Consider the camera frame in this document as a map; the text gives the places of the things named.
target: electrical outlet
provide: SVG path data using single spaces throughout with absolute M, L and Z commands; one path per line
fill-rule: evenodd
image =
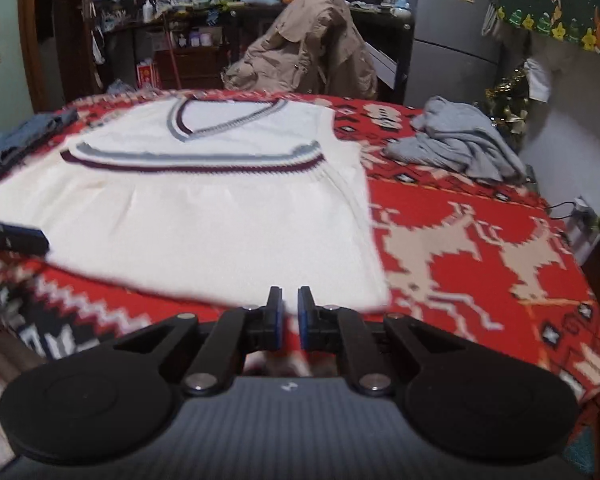
M 575 200 L 573 219 L 586 232 L 592 232 L 598 225 L 598 215 L 587 203 L 584 197 L 579 196 Z
M 584 197 L 573 199 L 571 217 L 565 223 L 564 234 L 579 265 L 582 265 L 600 238 L 596 227 L 598 215 Z

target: reindeer pattern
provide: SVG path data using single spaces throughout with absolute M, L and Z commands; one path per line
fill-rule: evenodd
M 372 206 L 378 210 L 379 218 L 374 226 L 386 231 L 382 235 L 384 250 L 397 260 L 400 267 L 399 272 L 386 273 L 389 286 L 407 298 L 399 298 L 397 304 L 409 309 L 411 315 L 420 320 L 424 319 L 423 306 L 444 311 L 454 320 L 456 335 L 475 341 L 475 335 L 469 330 L 464 317 L 466 309 L 478 315 L 486 330 L 501 331 L 504 326 L 476 304 L 471 295 L 441 290 L 430 271 L 434 256 L 468 253 L 480 262 L 480 249 L 469 236 L 470 228 L 474 228 L 479 240 L 500 248 L 503 264 L 516 273 L 518 282 L 511 287 L 511 293 L 519 300 L 537 301 L 546 298 L 546 292 L 538 281 L 538 269 L 551 263 L 565 269 L 560 252 L 568 251 L 544 219 L 533 218 L 536 229 L 529 240 L 514 244 L 501 238 L 501 227 L 477 221 L 471 205 L 457 202 L 449 202 L 449 205 L 453 213 L 440 224 L 416 228 L 396 224 L 392 215 L 398 214 L 398 211 Z

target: plastic bottle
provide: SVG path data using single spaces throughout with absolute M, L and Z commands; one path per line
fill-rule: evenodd
M 152 6 L 149 0 L 142 6 L 142 20 L 145 23 L 152 22 L 154 20 L 154 6 Z
M 200 33 L 197 31 L 190 32 L 189 43 L 191 46 L 200 46 Z

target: metal screw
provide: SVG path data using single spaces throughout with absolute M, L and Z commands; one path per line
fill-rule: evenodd
M 391 386 L 391 379 L 384 374 L 367 374 L 360 379 L 360 386 L 365 390 L 377 392 Z
M 211 374 L 191 374 L 184 379 L 187 387 L 197 392 L 203 392 L 216 385 L 218 379 Z

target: v-neck collar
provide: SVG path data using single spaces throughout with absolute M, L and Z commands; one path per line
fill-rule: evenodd
M 207 102 L 207 103 L 208 102 L 211 102 L 211 103 L 233 103 L 233 102 L 243 103 L 243 102 L 247 102 L 247 103 L 255 103 L 255 104 L 268 104 L 269 106 L 261 108 L 260 110 L 257 110 L 256 112 L 245 115 L 243 117 L 238 117 L 236 119 L 232 119 L 231 121 L 227 121 L 227 122 L 220 123 L 220 124 L 215 124 L 214 126 L 208 126 L 206 128 L 195 128 L 195 129 L 191 130 L 190 128 L 187 128 L 187 125 L 184 123 L 183 114 L 184 114 L 186 107 L 189 106 L 190 104 L 192 104 L 192 102 L 201 102 L 201 103 L 205 103 L 205 102 Z M 171 126 L 170 129 L 171 129 L 171 133 L 179 140 L 194 140 L 194 139 L 199 139 L 201 137 L 208 137 L 208 136 L 212 136 L 215 134 L 220 134 L 220 133 L 226 132 L 233 128 L 237 128 L 238 126 L 242 126 L 243 124 L 246 124 L 246 123 L 251 123 L 253 121 L 257 121 L 257 120 L 261 119 L 262 117 L 265 117 L 274 112 L 277 112 L 278 110 L 280 110 L 280 108 L 285 106 L 286 103 L 287 103 L 287 101 L 285 101 L 283 99 L 274 99 L 271 101 L 244 101 L 244 100 L 223 101 L 223 100 L 208 100 L 208 99 L 199 100 L 195 96 L 192 96 L 192 97 L 189 97 L 189 98 L 182 100 L 181 102 L 178 102 L 175 104 L 175 106 L 170 114 L 170 126 Z

